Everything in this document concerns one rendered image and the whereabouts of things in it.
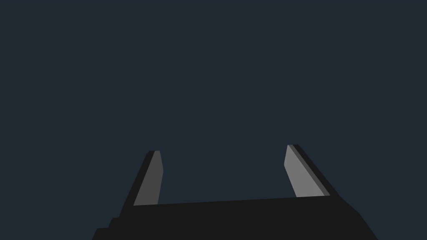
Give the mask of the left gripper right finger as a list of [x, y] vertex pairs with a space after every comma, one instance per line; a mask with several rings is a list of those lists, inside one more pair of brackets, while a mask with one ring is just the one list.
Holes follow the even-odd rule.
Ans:
[[297, 198], [339, 196], [300, 145], [287, 145], [284, 168]]

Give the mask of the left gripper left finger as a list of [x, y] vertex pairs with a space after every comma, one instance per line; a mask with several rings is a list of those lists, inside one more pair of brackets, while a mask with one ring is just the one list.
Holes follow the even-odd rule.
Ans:
[[163, 179], [163, 164], [159, 150], [149, 151], [123, 204], [123, 211], [134, 206], [157, 205]]

